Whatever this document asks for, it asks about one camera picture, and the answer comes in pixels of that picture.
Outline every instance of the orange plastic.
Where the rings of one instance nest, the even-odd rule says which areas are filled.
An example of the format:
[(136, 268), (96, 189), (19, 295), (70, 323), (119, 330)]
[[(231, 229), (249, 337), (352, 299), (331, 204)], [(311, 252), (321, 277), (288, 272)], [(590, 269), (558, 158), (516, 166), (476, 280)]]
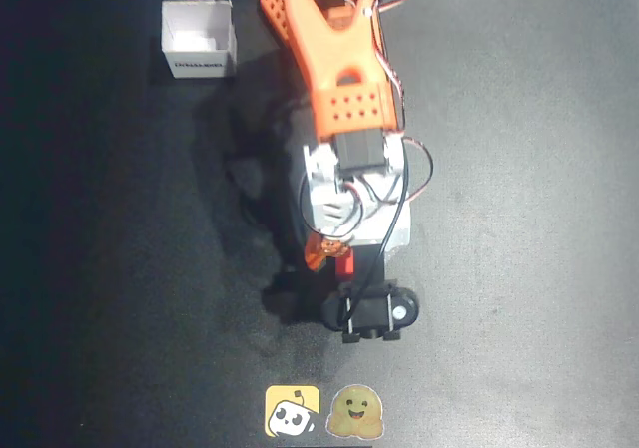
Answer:
[[(375, 55), (381, 33), (374, 2), (323, 12), (314, 0), (261, 0), (309, 88), (319, 142), (349, 131), (397, 130), (392, 86)], [(344, 78), (351, 81), (341, 85)]]
[(304, 251), (305, 262), (312, 271), (319, 271), (327, 257), (343, 257), (349, 251), (348, 245), (341, 241), (324, 238), (319, 233), (311, 233)]
[(335, 261), (335, 274), (340, 281), (351, 281), (355, 275), (355, 255), (352, 250)]
[(287, 45), (289, 43), (289, 30), (287, 28), (287, 13), (284, 10), (283, 0), (260, 0), (262, 11), (269, 19), (282, 42)]

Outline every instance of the open box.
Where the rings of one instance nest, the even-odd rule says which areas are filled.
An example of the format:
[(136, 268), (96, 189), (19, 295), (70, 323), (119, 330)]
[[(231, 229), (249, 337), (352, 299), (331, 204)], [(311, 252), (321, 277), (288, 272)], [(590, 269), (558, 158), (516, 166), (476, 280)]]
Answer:
[(235, 74), (238, 47), (231, 1), (162, 3), (162, 52), (176, 78)]

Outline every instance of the yellow robot sticker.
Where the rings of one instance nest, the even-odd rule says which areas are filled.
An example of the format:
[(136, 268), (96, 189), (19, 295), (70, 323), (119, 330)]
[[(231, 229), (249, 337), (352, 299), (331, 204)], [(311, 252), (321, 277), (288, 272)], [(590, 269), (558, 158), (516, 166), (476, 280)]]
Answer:
[(364, 385), (350, 385), (332, 400), (326, 431), (338, 438), (376, 440), (383, 436), (379, 395)]
[(274, 385), (267, 390), (264, 429), (271, 437), (301, 436), (316, 429), (319, 413), (316, 387)]

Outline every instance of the hole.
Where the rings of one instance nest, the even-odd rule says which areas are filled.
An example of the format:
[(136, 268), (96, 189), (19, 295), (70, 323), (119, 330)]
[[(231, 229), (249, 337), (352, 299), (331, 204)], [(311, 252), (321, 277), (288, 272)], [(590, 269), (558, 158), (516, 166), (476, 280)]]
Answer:
[(339, 86), (348, 86), (350, 84), (357, 84), (359, 82), (361, 82), (361, 79), (354, 75), (347, 75), (337, 79), (337, 84)]

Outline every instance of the black clamp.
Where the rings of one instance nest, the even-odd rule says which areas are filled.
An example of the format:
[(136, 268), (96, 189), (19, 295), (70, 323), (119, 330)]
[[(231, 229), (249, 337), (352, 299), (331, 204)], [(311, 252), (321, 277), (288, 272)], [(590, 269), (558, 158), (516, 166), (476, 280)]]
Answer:
[(362, 338), (399, 340), (401, 330), (415, 323), (419, 316), (419, 302), (412, 290), (394, 283), (371, 287), (359, 302), (352, 318), (342, 323), (350, 312), (355, 294), (348, 287), (327, 300), (322, 307), (324, 324), (342, 332), (344, 343), (357, 343)]

